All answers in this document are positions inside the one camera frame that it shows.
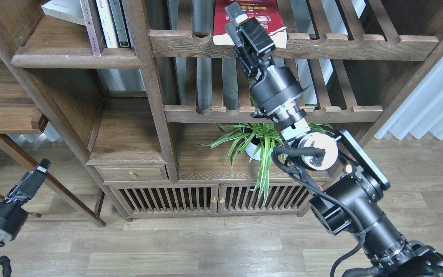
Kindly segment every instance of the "drawer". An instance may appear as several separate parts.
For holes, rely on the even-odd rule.
[[[167,180],[165,165],[95,165],[104,181]]]

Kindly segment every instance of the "brass drawer knob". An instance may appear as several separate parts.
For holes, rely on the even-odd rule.
[[[134,171],[130,171],[130,179],[131,180],[136,180],[137,177],[138,177],[138,175],[136,173],[134,173]]]

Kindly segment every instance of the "wooden shelf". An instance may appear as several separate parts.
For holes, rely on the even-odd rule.
[[[164,165],[147,98],[109,98],[87,165]]]
[[[233,171],[230,164],[225,165],[230,143],[224,143],[210,149],[200,144],[209,144],[223,135],[216,124],[182,124],[180,135],[179,180],[202,180],[219,183],[253,183],[257,180],[258,161],[248,162],[249,156],[241,153],[237,156]],[[293,182],[293,180],[275,165],[269,169],[272,182]],[[329,181],[326,171],[309,172],[316,182]]]
[[[290,1],[278,0],[283,24],[288,27],[286,49],[277,48],[274,58],[328,58],[333,60],[424,61],[438,45],[430,35],[399,35],[380,0],[368,1],[383,34],[367,34],[349,0],[338,7],[348,34],[332,33],[320,0],[310,0],[315,34],[297,33]],[[178,30],[150,30],[153,55],[157,57],[234,57],[233,46],[214,45],[212,33],[190,30],[190,0],[181,1]]]
[[[0,133],[42,133],[47,119],[0,58]]]
[[[11,64],[21,68],[141,68],[131,48],[105,48],[94,57],[85,26],[45,15]]]
[[[307,113],[308,122],[375,122],[383,108],[377,105],[359,105],[352,91],[346,69],[341,60],[332,60],[331,63],[336,72],[336,82],[339,89],[327,88],[318,60],[308,60],[313,84],[320,105],[319,109],[305,107],[302,100],[299,105]],[[285,60],[286,65],[296,73],[294,60]],[[196,59],[188,58],[186,63],[186,105],[165,105],[165,115],[168,122],[181,123],[244,123],[244,122],[268,122],[267,119],[252,118],[251,113],[255,108],[251,106],[248,81],[241,68],[237,70],[239,108],[229,110],[223,105],[223,81],[221,58],[212,59],[212,105],[210,108],[201,110],[197,107],[198,95],[195,76]]]

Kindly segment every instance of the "wooden cabinet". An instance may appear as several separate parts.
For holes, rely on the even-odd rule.
[[[261,207],[247,189],[256,179],[255,163],[240,156],[232,172],[224,165],[226,148],[199,145],[218,136],[213,123],[262,119],[250,117],[254,107],[243,74],[239,108],[225,106],[218,72],[234,50],[214,45],[209,33],[193,32],[192,1],[179,2],[168,9],[166,0],[124,0],[135,48],[105,49],[97,58],[83,26],[44,16],[38,0],[0,1],[0,57],[123,217],[305,212],[309,197],[291,189],[284,173],[271,169],[273,198]],[[274,57],[294,72],[295,59],[307,59],[320,104],[300,103],[309,122],[345,127],[364,145],[442,57],[443,0],[367,0],[360,18],[350,0],[336,0],[348,35],[332,33],[320,0],[307,2],[314,33],[297,33],[293,14],[300,11],[278,0],[288,47]],[[178,12],[177,30],[170,28],[169,10]],[[182,105],[174,57],[187,59]],[[207,108],[197,104],[199,57],[212,61]],[[334,69],[328,82],[318,62],[323,58]],[[97,68],[140,68],[146,98],[109,97]],[[339,172],[312,176],[330,182]]]

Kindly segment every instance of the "floorboard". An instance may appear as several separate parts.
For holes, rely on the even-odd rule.
[[[93,207],[97,185],[60,141],[19,144]],[[443,254],[443,140],[373,140],[365,150],[391,182],[379,202],[409,240]],[[0,193],[6,195],[25,170],[0,150]],[[74,213],[46,187],[25,205],[42,213]],[[13,276],[26,277],[323,277],[355,246],[348,233],[328,234],[313,214],[136,219],[125,222],[105,200],[105,228],[88,221],[27,222],[0,249]],[[368,267],[364,254],[345,261]]]

